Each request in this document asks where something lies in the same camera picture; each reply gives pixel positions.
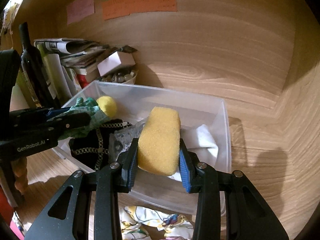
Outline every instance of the clear plastic bin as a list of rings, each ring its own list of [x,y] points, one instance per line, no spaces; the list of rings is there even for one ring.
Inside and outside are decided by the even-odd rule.
[[[219,147],[215,168],[219,171],[231,172],[228,115],[223,99],[155,87],[94,81],[69,100],[64,107],[74,105],[78,97],[97,99],[104,95],[115,99],[118,107],[116,118],[132,124],[148,117],[155,106],[177,110],[183,127],[197,127],[206,124]],[[92,172],[93,170],[71,156],[67,141],[68,139],[60,141],[54,151],[66,157],[84,171]],[[198,194],[186,193],[181,182],[140,169],[130,195],[175,212],[195,214],[197,209]],[[220,198],[221,215],[224,215],[225,199],[223,192],[220,193]]]

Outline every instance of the wine bottle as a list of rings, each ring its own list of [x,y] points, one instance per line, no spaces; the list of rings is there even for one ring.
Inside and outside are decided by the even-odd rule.
[[[31,45],[28,24],[19,25],[23,53],[21,67],[36,106],[60,108],[60,102],[44,68],[40,51]]]

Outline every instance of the metal bolt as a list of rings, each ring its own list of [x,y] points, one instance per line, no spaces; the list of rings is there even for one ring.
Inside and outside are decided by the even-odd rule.
[[[237,178],[241,178],[241,177],[243,176],[242,171],[238,171],[238,170],[234,171],[233,174],[234,174]]]
[[[199,169],[205,169],[207,167],[207,164],[203,162],[199,162],[197,166]]]
[[[117,169],[117,168],[119,168],[119,166],[120,166],[119,163],[111,163],[110,164],[110,168],[112,168],[112,169]]]
[[[75,178],[79,178],[79,177],[81,177],[83,175],[83,171],[75,171],[75,173],[73,174],[73,176],[75,177]]]

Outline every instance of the yellow sponge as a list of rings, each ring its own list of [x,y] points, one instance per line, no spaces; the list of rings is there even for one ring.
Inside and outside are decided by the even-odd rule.
[[[110,118],[113,118],[117,113],[117,105],[112,97],[103,96],[97,99],[100,109]]]
[[[138,141],[138,166],[153,174],[176,172],[180,149],[180,118],[177,111],[155,107]]]

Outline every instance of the sticky note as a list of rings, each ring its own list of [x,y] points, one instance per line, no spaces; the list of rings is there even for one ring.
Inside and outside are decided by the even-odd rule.
[[[177,0],[108,0],[102,2],[104,20],[127,16],[131,13],[177,11]]]
[[[67,5],[67,24],[79,22],[91,14],[94,14],[93,0],[74,0]]]

